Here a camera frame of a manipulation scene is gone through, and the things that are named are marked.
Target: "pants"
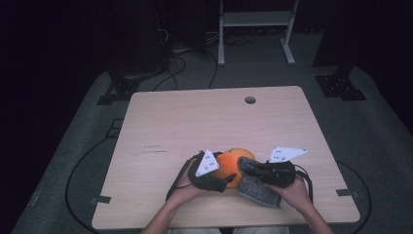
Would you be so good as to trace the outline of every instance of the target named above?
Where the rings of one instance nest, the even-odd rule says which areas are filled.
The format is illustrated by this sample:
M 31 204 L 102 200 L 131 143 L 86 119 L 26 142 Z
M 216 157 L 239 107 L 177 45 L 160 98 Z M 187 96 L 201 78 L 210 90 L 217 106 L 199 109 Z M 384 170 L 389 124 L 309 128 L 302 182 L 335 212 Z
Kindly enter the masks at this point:
M 219 229 L 171 229 L 167 234 L 221 234 Z M 289 234 L 288 226 L 237 227 L 233 234 Z

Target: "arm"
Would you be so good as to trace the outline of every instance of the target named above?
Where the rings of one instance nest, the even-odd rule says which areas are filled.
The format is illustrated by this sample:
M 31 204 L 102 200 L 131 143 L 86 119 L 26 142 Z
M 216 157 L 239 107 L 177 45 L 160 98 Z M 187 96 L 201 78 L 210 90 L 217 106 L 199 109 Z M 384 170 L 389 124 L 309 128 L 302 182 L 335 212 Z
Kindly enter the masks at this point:
M 193 200 L 199 194 L 207 192 L 206 190 L 199 189 L 194 185 L 186 186 L 191 184 L 191 180 L 188 177 L 188 169 L 176 184 L 176 186 L 180 188 L 173 191 L 168 200 L 159 209 L 148 225 L 140 232 L 141 234 L 165 234 L 179 207 Z
M 284 198 L 287 204 L 297 209 L 306 219 L 314 233 L 333 233 L 324 218 L 310 201 L 304 179 L 301 176 L 298 176 L 294 183 L 286 188 L 280 188 L 270 184 L 265 184 L 265 186 L 276 191 Z

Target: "person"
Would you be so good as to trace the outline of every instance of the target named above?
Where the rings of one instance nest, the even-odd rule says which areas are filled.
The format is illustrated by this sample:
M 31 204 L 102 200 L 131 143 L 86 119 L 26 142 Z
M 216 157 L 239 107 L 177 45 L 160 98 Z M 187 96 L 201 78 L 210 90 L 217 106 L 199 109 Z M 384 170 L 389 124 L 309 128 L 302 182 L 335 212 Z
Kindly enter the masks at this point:
M 295 208 L 307 221 L 313 233 L 333 233 L 330 226 L 325 222 L 316 207 L 311 202 L 303 177 L 297 176 L 295 181 L 286 188 L 265 184 L 266 187 L 279 193 L 286 203 Z M 185 203 L 195 199 L 198 195 L 206 193 L 206 190 L 195 187 L 187 175 L 183 174 L 175 189 L 164 205 L 158 210 L 151 221 L 140 232 L 141 234 L 166 234 L 166 233 L 188 233 L 186 229 L 169 230 L 170 222 L 178 209 Z M 192 233 L 220 233 L 218 229 L 192 229 Z M 252 227 L 235 228 L 234 233 L 288 233 L 287 227 Z

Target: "white triangular marker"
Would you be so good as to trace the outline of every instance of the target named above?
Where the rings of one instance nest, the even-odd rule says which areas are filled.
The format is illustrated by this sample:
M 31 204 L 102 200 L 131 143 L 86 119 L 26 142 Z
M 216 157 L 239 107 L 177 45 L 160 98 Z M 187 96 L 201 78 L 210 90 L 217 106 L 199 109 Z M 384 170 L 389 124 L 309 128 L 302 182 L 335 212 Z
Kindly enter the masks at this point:
M 286 147 L 275 147 L 270 156 L 270 163 L 282 163 L 289 161 L 295 157 L 307 153 L 307 149 L 303 148 L 286 148 Z
M 195 173 L 195 176 L 203 176 L 218 169 L 218 162 L 216 161 L 212 152 L 209 149 L 207 149 L 206 153 L 204 154 L 203 160 L 201 161 L 201 164 L 198 167 L 197 172 Z

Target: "person's left hand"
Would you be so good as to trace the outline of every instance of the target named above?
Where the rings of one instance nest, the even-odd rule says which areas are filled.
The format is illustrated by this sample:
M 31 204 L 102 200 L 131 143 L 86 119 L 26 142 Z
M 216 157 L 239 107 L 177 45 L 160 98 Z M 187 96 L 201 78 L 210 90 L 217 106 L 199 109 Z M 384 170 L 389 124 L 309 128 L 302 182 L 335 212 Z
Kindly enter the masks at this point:
M 189 179 L 188 170 L 191 167 L 192 163 L 193 162 L 191 162 L 191 164 L 187 167 L 181 179 L 176 184 L 176 189 L 170 195 L 168 201 L 171 200 L 177 205 L 182 205 L 193 200 L 198 195 L 207 192 L 207 190 L 203 190 L 194 186 L 191 182 L 191 179 Z

